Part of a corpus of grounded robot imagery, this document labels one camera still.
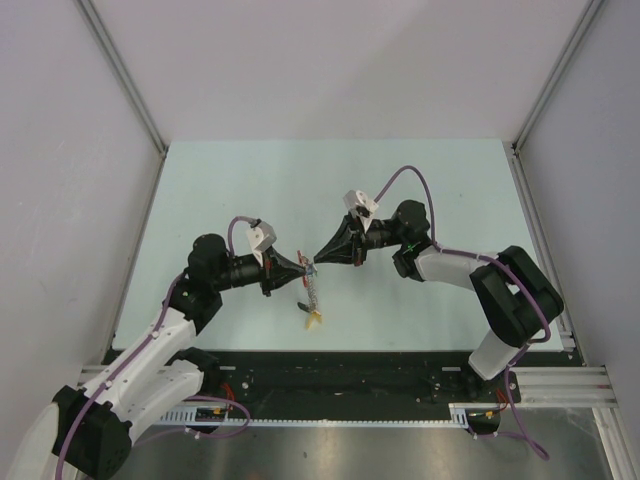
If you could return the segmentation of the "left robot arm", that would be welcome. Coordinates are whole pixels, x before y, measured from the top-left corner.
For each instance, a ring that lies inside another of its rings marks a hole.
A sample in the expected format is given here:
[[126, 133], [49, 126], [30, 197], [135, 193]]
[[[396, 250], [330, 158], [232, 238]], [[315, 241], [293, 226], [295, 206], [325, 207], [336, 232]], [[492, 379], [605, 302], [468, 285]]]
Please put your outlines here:
[[270, 295], [305, 274], [275, 250], [272, 235], [256, 227], [249, 236], [257, 245], [243, 256], [233, 255], [218, 234], [198, 237], [147, 330], [92, 380], [54, 396], [53, 478], [62, 478], [67, 465], [93, 479], [112, 478], [162, 415], [191, 397], [219, 392], [215, 358], [193, 343], [221, 309], [222, 292], [256, 284]]

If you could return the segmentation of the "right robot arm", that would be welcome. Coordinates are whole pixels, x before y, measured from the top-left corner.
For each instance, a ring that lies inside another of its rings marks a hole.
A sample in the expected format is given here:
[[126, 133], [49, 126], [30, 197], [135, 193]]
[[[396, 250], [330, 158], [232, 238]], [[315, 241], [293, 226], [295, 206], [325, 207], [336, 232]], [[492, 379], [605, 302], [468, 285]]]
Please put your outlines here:
[[360, 266], [369, 251], [396, 246], [392, 260], [400, 277], [474, 292], [489, 332], [470, 354], [461, 388], [469, 399], [484, 401], [496, 391], [504, 370], [537, 342], [540, 331], [550, 336], [549, 325], [563, 312], [564, 303], [524, 249], [510, 246], [493, 255], [454, 251], [438, 247], [430, 228], [425, 205], [415, 200], [401, 202], [385, 220], [357, 205], [314, 261]]

